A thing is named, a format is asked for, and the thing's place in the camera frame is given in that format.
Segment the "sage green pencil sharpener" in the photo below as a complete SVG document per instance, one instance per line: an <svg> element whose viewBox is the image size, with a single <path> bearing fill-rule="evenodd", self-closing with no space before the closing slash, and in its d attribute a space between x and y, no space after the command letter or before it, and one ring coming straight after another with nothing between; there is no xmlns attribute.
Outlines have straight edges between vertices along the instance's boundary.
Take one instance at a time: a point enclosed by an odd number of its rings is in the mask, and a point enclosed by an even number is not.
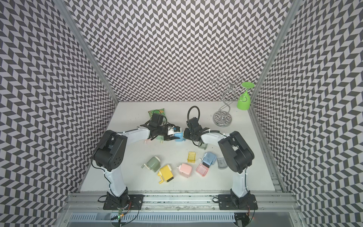
<svg viewBox="0 0 363 227"><path fill-rule="evenodd" d="M144 163L141 168L147 168L153 172L157 172L161 167L161 161L157 156L153 156L147 163Z"/></svg>

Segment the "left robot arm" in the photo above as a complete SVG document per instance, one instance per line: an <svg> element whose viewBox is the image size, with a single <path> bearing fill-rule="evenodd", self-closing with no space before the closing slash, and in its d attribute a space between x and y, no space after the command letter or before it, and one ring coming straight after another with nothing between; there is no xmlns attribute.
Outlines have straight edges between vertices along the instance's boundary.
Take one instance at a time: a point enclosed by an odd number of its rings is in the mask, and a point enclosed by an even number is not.
<svg viewBox="0 0 363 227"><path fill-rule="evenodd" d="M103 170L109 182L108 193L114 198L121 198L126 192L120 165L128 145L138 141L153 140L163 136L166 141L175 140L175 133L180 132L180 127L171 123L163 123L165 116L153 114L146 123L138 128L117 132L107 130L97 145L92 156L96 168Z"/></svg>

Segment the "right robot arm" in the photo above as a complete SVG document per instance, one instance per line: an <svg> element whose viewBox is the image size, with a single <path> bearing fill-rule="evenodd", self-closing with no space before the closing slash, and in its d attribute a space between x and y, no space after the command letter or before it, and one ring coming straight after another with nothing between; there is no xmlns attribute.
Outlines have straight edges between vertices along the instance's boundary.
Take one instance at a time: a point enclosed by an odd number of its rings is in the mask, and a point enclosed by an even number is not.
<svg viewBox="0 0 363 227"><path fill-rule="evenodd" d="M238 131L223 134L218 130L203 128L199 119L194 117L186 121L187 128L183 137L192 142L219 146L227 166L235 172L231 195L240 199L248 194L246 170L252 165L255 155Z"/></svg>

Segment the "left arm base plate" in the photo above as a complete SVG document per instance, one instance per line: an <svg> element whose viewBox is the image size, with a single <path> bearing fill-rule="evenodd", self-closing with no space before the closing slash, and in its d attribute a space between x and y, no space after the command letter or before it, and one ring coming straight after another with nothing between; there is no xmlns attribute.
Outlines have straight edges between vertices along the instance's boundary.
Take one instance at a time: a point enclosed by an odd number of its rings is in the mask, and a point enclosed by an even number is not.
<svg viewBox="0 0 363 227"><path fill-rule="evenodd" d="M125 208L126 210L136 211L142 208L143 200L144 195L142 194L130 194L121 197L107 194L103 210L114 211Z"/></svg>

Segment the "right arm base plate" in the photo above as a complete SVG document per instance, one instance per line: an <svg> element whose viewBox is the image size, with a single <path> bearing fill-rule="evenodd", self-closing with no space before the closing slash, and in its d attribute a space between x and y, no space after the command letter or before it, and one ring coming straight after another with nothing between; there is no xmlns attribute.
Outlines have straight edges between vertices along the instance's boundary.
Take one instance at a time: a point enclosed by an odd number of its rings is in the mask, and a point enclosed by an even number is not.
<svg viewBox="0 0 363 227"><path fill-rule="evenodd" d="M258 204L255 195L246 194L244 197L238 198L231 194L219 194L218 205L220 210L235 211L256 211Z"/></svg>

